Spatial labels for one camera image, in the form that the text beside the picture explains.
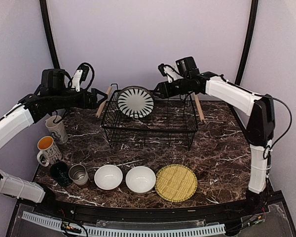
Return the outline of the blue striped white plate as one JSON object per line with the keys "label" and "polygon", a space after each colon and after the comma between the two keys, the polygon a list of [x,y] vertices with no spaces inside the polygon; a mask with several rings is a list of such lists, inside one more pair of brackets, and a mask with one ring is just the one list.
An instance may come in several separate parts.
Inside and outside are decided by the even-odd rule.
{"label": "blue striped white plate", "polygon": [[142,89],[128,89],[117,95],[119,110],[126,116],[141,119],[151,114],[154,95]]}

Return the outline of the floral white tall cup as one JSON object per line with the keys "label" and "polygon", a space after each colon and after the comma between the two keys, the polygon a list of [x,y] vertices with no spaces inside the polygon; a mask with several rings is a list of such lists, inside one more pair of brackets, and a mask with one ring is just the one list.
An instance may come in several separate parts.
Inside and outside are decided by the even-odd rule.
{"label": "floral white tall cup", "polygon": [[62,117],[59,115],[51,116],[45,120],[45,126],[50,132],[52,138],[58,144],[64,144],[68,140],[68,135],[65,130],[65,126],[62,120]]}

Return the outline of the patterned white mug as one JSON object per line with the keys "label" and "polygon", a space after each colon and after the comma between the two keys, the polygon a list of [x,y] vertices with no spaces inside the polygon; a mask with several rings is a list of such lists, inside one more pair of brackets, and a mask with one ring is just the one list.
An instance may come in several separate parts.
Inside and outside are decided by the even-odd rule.
{"label": "patterned white mug", "polygon": [[48,167],[62,158],[62,154],[51,136],[42,137],[37,143],[37,148],[39,149],[37,161],[43,167]]}

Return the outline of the orange bowl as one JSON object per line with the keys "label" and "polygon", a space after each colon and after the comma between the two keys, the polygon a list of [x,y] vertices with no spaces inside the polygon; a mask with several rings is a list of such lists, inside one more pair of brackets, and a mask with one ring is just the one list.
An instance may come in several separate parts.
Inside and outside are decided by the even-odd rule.
{"label": "orange bowl", "polygon": [[94,182],[102,190],[113,190],[117,188],[123,179],[121,169],[115,165],[101,166],[94,175]]}

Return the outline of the white brown-band cup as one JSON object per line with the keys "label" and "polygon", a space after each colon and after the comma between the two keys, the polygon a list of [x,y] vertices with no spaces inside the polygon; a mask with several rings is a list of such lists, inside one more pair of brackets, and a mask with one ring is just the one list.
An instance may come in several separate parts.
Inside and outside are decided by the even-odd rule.
{"label": "white brown-band cup", "polygon": [[90,179],[86,167],[82,164],[75,164],[69,169],[70,179],[80,188],[87,188],[90,185]]}

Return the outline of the dark green mug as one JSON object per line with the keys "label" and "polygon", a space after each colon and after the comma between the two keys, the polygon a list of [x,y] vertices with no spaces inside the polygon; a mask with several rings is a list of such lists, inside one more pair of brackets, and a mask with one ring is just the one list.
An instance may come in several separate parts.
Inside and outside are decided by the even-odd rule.
{"label": "dark green mug", "polygon": [[69,177],[69,167],[66,163],[59,161],[54,163],[50,168],[50,176],[61,187],[68,187],[72,184],[72,179]]}

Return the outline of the white ceramic bowl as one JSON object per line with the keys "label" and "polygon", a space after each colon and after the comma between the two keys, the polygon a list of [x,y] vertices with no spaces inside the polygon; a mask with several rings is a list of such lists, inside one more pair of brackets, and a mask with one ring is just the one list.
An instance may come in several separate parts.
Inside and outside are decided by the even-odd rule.
{"label": "white ceramic bowl", "polygon": [[156,175],[152,169],[146,166],[136,166],[127,172],[125,181],[132,192],[144,194],[154,188]]}

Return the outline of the yellow woven plate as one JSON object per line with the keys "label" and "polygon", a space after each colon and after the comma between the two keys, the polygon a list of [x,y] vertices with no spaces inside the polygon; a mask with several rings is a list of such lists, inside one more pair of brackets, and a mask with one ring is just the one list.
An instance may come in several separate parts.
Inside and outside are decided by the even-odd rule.
{"label": "yellow woven plate", "polygon": [[190,199],[198,187],[195,173],[181,164],[162,167],[156,174],[155,190],[169,202],[183,202]]}

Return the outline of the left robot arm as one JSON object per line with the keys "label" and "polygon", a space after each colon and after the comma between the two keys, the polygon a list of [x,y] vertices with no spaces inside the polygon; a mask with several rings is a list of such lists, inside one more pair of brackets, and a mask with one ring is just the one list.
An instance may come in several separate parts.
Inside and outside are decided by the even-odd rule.
{"label": "left robot arm", "polygon": [[[28,94],[0,118],[0,149],[24,129],[37,123],[46,115],[60,109],[96,109],[107,98],[107,94],[89,85],[81,88],[91,65],[79,65],[73,77],[64,69],[46,69],[42,72],[41,83],[33,94]],[[0,170],[0,194],[40,203],[49,215],[56,215],[60,205],[48,188],[35,182],[9,175]]]}

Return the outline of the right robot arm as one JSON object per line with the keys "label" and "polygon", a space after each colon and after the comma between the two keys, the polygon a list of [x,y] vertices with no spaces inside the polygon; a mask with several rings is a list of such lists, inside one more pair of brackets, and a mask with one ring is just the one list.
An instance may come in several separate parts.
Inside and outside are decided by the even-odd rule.
{"label": "right robot arm", "polygon": [[176,68],[160,64],[158,70],[167,78],[154,89],[159,98],[170,98],[188,93],[216,97],[244,112],[249,121],[245,136],[251,149],[251,175],[248,189],[259,194],[266,188],[270,168],[268,152],[271,150],[275,128],[274,103],[270,95],[258,95],[226,80],[223,75],[201,73],[193,57],[176,61]]}

